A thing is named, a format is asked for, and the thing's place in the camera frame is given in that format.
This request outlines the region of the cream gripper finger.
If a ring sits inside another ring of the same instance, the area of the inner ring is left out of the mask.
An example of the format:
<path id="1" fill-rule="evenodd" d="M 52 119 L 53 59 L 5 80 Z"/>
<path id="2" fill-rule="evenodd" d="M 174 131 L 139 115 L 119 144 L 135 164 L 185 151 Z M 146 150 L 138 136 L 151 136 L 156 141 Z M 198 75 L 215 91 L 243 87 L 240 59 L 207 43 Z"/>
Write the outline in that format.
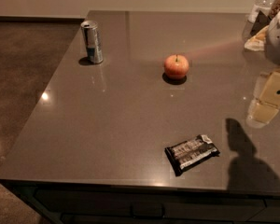
<path id="1" fill-rule="evenodd" d="M 264 105 L 258 101 L 253 101 L 251 105 L 251 118 L 257 122 L 269 123 L 279 110 L 273 106 Z"/>
<path id="2" fill-rule="evenodd" d="M 280 108 L 280 72 L 275 71 L 269 75 L 259 99 L 266 104 Z"/>

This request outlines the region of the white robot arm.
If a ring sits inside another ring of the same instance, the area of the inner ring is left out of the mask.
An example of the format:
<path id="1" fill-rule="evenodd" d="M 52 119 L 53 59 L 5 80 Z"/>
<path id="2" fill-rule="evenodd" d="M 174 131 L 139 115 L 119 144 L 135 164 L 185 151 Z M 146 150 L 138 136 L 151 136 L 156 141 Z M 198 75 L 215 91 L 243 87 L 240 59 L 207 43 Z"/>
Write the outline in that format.
<path id="1" fill-rule="evenodd" d="M 246 119 L 257 128 L 267 125 L 280 110 L 280 11 L 269 24 L 265 55 L 278 67 L 257 79 Z"/>

